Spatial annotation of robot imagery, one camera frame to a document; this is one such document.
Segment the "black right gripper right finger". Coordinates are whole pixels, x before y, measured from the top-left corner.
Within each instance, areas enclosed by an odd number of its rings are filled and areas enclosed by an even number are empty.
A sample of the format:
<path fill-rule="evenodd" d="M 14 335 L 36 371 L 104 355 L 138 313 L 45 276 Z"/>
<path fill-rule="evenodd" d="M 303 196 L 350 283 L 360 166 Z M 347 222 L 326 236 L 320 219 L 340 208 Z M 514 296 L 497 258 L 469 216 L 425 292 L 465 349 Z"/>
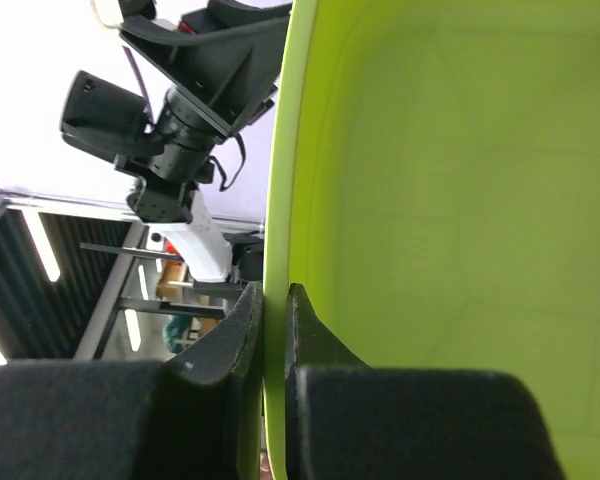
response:
<path fill-rule="evenodd" d="M 484 370 L 373 368 L 289 290 L 286 473 L 291 479 L 561 479 L 538 403 Z"/>

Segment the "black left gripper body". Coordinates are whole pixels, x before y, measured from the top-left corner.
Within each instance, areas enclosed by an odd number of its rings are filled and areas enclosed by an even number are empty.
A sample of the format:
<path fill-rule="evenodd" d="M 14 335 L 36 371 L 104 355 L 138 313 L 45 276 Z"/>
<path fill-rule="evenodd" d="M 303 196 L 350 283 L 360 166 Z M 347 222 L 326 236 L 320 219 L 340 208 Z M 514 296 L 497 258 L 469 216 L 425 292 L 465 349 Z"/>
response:
<path fill-rule="evenodd" d="M 152 133 L 159 136 L 165 145 L 177 144 L 195 151 L 211 151 L 228 139 L 240 138 L 246 127 L 260 120 L 274 106 L 273 98 L 266 98 L 243 124 L 222 132 L 183 93 L 172 86 L 164 95 L 163 107 Z"/>

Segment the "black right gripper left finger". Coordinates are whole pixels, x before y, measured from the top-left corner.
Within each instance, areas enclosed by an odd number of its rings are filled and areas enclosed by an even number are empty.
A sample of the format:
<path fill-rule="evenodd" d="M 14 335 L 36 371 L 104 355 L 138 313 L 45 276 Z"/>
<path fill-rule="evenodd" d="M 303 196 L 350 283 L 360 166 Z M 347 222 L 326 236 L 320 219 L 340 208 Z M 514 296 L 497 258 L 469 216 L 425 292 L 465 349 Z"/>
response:
<path fill-rule="evenodd" d="M 263 292 L 168 361 L 0 366 L 0 479 L 255 479 Z"/>

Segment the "lime green plastic basin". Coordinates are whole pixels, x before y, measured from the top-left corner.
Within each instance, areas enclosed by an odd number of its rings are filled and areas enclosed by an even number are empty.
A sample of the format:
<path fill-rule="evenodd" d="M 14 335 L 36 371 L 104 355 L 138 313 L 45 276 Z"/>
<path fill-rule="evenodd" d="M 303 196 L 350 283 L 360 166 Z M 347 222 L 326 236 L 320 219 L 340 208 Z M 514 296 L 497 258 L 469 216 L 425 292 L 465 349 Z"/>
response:
<path fill-rule="evenodd" d="M 265 411 L 284 310 L 378 367 L 503 370 L 600 479 L 600 1 L 297 1 L 266 220 Z"/>

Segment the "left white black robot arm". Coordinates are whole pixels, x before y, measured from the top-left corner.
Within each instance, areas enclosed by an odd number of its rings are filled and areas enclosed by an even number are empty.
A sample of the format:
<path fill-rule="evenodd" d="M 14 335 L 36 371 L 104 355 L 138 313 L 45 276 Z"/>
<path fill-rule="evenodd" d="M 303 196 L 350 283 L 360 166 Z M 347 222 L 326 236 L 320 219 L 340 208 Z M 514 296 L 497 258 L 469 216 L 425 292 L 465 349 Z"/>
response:
<path fill-rule="evenodd" d="M 195 279 L 233 274 L 231 243 L 209 213 L 201 186 L 223 175 L 214 149 L 274 106 L 291 5 L 211 1 L 161 26 L 150 1 L 124 2 L 116 32 L 171 83 L 153 115 L 143 93 L 77 73 L 60 121 L 70 146 L 132 176 L 130 210 L 163 235 Z"/>

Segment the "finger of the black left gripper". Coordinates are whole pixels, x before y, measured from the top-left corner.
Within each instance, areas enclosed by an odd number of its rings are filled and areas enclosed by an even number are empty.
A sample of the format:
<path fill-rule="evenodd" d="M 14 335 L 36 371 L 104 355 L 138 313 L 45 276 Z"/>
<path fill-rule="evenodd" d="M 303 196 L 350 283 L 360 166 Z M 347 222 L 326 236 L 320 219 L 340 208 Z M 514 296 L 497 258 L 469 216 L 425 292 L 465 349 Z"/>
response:
<path fill-rule="evenodd" d="M 281 17 L 191 34 L 131 16 L 120 37 L 171 80 L 219 134 L 233 135 L 275 93 L 287 28 L 288 19 Z"/>
<path fill-rule="evenodd" d="M 183 14 L 179 30 L 189 34 L 205 34 L 288 17 L 291 3 L 260 8 L 234 0 L 209 0 L 204 9 Z"/>

